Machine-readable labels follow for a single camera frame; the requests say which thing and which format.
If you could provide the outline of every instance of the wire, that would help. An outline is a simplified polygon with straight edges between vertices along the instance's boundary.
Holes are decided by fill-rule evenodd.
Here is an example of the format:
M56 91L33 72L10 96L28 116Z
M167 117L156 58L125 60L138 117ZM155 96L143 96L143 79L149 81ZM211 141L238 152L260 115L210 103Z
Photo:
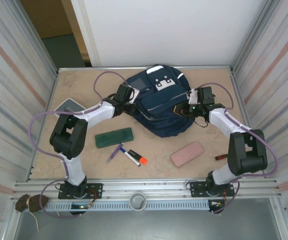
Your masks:
M205 123L207 124L206 126L201 126L201 125L199 125L198 123L196 123L195 120L194 120L194 123L197 124L198 126L200 126L201 128L206 128L206 127L208 127L208 122L206 121L206 119L205 119Z
M190 188L187 188L187 185L188 185L189 183L191 183L191 182L197 183L198 181L196 181L196 180L189 180L188 182L186 182L186 185L185 185L185 188L186 188L186 189L190 189Z
M198 88L201 88L203 86L206 86L206 85L216 85L216 86L219 86L221 87L223 90L225 90L225 92L228 94L229 98L230 98L230 101L232 102L232 106L231 107L227 107L226 109L227 110L232 110L234 109L234 100L233 100L233 96L231 95L231 93L228 91L227 88L225 88L223 85L219 84L219 83L216 83L216 82L208 82L208 83L205 83L205 84L202 84L200 85L199 87L195 88L195 90L197 90Z
M115 93L108 95L108 98L112 98L115 95Z
M50 185L52 185L53 183L57 183L57 182L61 182L61 181L66 181L66 180L68 180L69 179L69 172L68 172L68 167L67 167L67 164L66 164L66 162L65 162L65 160L64 160L64 158L62 157L62 156L60 156L60 155L57 155L57 154L52 154L52 153L50 153L50 152L47 152L47 151L44 151L44 150L42 150L42 149L40 149L38 146L37 146L37 144L34 142L34 140L33 140L33 137L32 137L32 125L33 125L33 123L34 123L34 121L37 119L37 118L39 118L39 117L41 117L41 116L44 116L44 115L48 115L48 114L58 114L58 115L60 115L60 114L65 114L65 115L84 115L84 114L87 114L87 113L91 113L91 112L93 112L93 111L95 111L95 110L97 110L97 109L99 109L101 106L102 106L102 104L103 104L103 98L102 98L102 96L100 95L100 93L96 90L96 83L97 83L97 81L99 80L99 78L102 76L102 75L104 75L104 74L115 74L115 75L118 75L119 77L121 77L122 79L123 79L123 81L125 82L125 84L126 85L129 85L127 82L126 82L126 79L121 75L121 74L119 74L119 73L117 73L117 72L114 72L114 71L104 71L104 72L102 72L100 75L98 75L97 77L96 77L96 79L95 79L95 81L94 81L94 84L93 84L93 90L94 90L94 92L98 95L98 97L99 97L99 99L100 99L100 103L98 104L98 105L96 105L94 108L91 108L91 109L89 109L89 110L87 110L87 111L79 111L79 112L66 112L66 111L46 111L46 112L41 112L40 114L37 114L36 116L34 116L32 119L31 119L31 121L29 122L29 124L28 124L28 138L29 138L29 141L30 141L30 143L32 144L32 146L37 150L37 151L39 151L39 152L41 152L41 153L43 153L43 154L45 154L45 155L48 155L48 156L53 156L53 157L56 157L56 158L59 158L61 161L62 161L62 163L63 163L63 165L64 165L64 168L65 168L65 174L66 174L66 178L65 179L59 179L59 180L55 180L55 181L52 181L51 183L49 183L49 184L47 184L45 187L44 187L44 189L42 190L42 192L41 192L41 194L40 194L40 197L39 197L39 206L40 206L40 208L43 210L43 212L45 212L46 214L48 214L49 216L51 216L51 217L54 217L54 218L62 218L62 219L69 219L69 218L74 218L74 217L77 217L78 215L74 215L74 216L56 216L56 215L53 215L53 214L50 214L50 213L48 213L47 211L46 211L46 209L43 207L43 205L42 205L42 195L43 195L43 193L45 192L45 190L46 190L46 188L47 187L49 187Z
M226 189L223 190L224 202L226 203L227 200L227 192Z
M93 206L95 200L97 199L97 193L96 193L96 191L93 190L93 189L89 189L89 190L88 190L89 198L92 199L92 193L91 193L91 191L94 193L94 194L93 194L93 195L94 195L94 199L89 202L89 206L90 206L90 207Z
M60 190L60 187L59 187L59 188L57 187L58 184L60 185L60 183L56 183L56 184L55 184L55 188L56 188L57 190Z
M238 183L238 186L237 186L237 189L236 189L235 194L234 194L234 196L232 197L232 199L231 199L227 204L225 204L222 208L220 208L220 209L218 209L218 210L216 210L216 211L212 211L212 214L216 214L216 213L221 212L222 210L224 210L226 207L228 207L228 206L232 203L232 201L233 201L233 200L235 199L235 197L237 196L237 193L238 193L239 188L240 188L240 183L239 183L239 181L237 181L237 183Z
M36 220L36 227L37 227L37 231L39 232L37 218L35 217L35 215L34 215L31 211L29 211L29 213L30 213L30 214L35 218L35 220Z
M57 212L57 215L59 215L58 209L57 209L57 207L56 207L56 204L55 204L53 201L51 201L50 199L49 199L48 201L53 204L53 206L55 207L55 210L56 210L56 212Z

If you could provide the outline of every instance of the brown floor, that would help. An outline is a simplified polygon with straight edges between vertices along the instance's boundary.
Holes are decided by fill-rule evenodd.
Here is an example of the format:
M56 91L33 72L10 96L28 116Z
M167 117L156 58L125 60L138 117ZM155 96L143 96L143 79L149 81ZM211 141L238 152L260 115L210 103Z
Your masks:
M114 70L128 78L141 69ZM216 82L224 85L233 95L235 109L230 113L242 121L241 113L237 104L234 89L227 69L181 69L191 87L198 87L207 82ZM93 92L92 86L95 78L103 70L83 69L62 71L53 97L50 109L54 110L66 98L72 98L86 108L99 102L98 96ZM103 75L97 84L97 90L103 97L115 93L121 79L112 74ZM228 95L219 87L212 86L216 95L216 102L231 106ZM48 152L54 152L48 143L52 129L57 121L56 116L49 115L40 141L40 147ZM204 124L202 119L197 119L199 124ZM97 149L94 135L132 127L134 141L125 143L126 150L133 149L144 156L148 163L137 167L124 154L119 152L109 163L106 160L117 146L109 146ZM175 167L170 155L192 142L199 142L204 153L189 163ZM86 143L82 152L82 166L88 178L191 178L205 177L223 164L225 160L215 161L214 157L225 154L228 151L228 139L216 127L209 125L201 128L192 125L186 132L176 137L159 138L145 129L131 116L123 114L113 119L105 120L88 130ZM50 156L37 154L31 178L61 178L64 177L64 168L58 159Z

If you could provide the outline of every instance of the smartphone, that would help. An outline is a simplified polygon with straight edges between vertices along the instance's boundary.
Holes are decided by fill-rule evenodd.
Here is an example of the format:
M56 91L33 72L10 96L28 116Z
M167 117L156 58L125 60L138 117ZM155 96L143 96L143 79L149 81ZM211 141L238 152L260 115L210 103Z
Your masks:
M77 103L76 101L74 101L71 98L66 99L64 102L62 102L61 105L59 105L55 111L62 111L62 112L80 112L85 110L86 108L84 108L82 105L80 105L79 103Z

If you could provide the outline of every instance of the backpack zipper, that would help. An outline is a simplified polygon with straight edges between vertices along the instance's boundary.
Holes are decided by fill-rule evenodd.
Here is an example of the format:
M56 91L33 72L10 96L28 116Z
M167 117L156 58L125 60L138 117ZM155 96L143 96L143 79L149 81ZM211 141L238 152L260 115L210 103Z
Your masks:
M145 119L147 119L149 121L159 121L157 119L154 119L152 116L151 117L146 116L141 110L139 110L139 112L144 116Z
M171 101L171 100L173 100L173 99L175 99L175 98L177 98L177 97L180 97L180 96L182 96L182 95L184 95L184 94L186 94L186 93L184 92L184 93L181 93L181 94L179 94L179 95L177 95L177 96L174 96L174 97L172 97L169 101ZM160 107L160 106L163 105L163 104L160 104L160 105L155 106L155 107L153 107L153 108L147 109L147 111L154 110L154 109Z

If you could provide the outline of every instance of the white wall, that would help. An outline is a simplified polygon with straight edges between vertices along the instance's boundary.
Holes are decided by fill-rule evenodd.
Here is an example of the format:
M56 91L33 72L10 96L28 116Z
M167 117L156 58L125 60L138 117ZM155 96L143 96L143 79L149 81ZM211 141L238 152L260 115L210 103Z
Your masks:
M230 65L267 0L72 0L93 66Z

